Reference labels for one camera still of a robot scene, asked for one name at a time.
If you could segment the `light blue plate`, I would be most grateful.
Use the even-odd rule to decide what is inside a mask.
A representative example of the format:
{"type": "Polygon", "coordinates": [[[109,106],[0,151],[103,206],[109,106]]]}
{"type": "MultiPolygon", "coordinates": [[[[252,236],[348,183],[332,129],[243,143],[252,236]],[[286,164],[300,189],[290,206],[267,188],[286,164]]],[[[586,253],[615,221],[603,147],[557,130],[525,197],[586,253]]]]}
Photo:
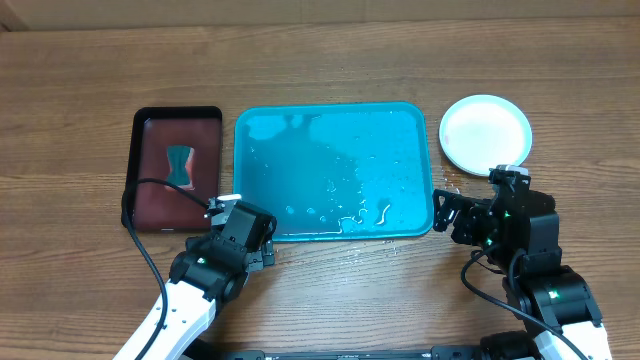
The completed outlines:
{"type": "Polygon", "coordinates": [[[509,100],[489,94],[467,96],[444,113],[439,142],[459,169],[486,177],[498,165],[519,166],[533,146],[524,112],[509,100]]]}

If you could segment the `green and orange sponge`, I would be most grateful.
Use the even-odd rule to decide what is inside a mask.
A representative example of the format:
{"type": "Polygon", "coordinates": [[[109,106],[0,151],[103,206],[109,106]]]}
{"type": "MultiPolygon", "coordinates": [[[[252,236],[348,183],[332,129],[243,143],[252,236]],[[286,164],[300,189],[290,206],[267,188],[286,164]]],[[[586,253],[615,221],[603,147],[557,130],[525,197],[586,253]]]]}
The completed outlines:
{"type": "Polygon", "coordinates": [[[193,190],[192,165],[194,149],[186,145],[167,148],[169,174],[166,181],[184,190],[193,190]]]}

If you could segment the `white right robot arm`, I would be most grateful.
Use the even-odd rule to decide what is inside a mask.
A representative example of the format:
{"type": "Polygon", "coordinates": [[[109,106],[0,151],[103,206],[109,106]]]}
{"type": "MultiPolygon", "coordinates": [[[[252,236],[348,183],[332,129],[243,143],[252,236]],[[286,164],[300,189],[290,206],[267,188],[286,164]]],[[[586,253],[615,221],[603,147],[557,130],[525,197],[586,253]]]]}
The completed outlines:
{"type": "Polygon", "coordinates": [[[559,216],[552,196],[533,190],[498,190],[475,199],[444,190],[433,194],[437,232],[472,247],[472,265],[485,258],[502,275],[505,297],[487,294],[468,279],[478,297],[511,312],[521,331],[485,336],[476,359],[608,359],[603,315],[582,276],[563,264],[559,216]]]}

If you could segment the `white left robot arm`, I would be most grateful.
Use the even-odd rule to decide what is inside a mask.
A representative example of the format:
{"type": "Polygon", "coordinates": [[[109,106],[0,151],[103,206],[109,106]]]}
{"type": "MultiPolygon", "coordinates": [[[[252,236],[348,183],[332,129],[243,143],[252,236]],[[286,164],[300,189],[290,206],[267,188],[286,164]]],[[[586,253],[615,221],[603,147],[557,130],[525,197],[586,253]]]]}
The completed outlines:
{"type": "Polygon", "coordinates": [[[270,240],[247,248],[203,236],[186,245],[154,306],[114,360],[179,358],[238,297],[250,273],[275,264],[270,240]]]}

